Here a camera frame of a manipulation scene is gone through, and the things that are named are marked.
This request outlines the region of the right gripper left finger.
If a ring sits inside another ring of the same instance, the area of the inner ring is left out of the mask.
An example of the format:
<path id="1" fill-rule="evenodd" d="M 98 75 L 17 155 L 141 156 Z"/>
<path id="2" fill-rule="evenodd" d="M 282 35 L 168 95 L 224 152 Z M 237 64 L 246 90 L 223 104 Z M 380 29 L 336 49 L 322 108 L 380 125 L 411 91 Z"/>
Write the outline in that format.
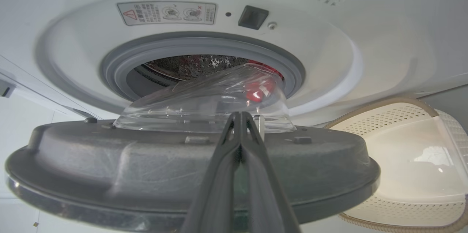
<path id="1" fill-rule="evenodd" d="M 240 160 L 241 119 L 240 112 L 229 116 L 185 217 L 182 233 L 233 232 L 234 174 Z"/>

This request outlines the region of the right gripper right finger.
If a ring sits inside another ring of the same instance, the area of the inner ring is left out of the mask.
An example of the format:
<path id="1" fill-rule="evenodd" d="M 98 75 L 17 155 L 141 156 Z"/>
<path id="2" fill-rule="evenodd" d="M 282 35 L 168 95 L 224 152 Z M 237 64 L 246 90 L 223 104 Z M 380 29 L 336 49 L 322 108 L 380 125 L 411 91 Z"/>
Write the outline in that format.
<path id="1" fill-rule="evenodd" d="M 248 112 L 241 113 L 241 158 L 248 172 L 249 231 L 300 233 L 298 220 Z"/>

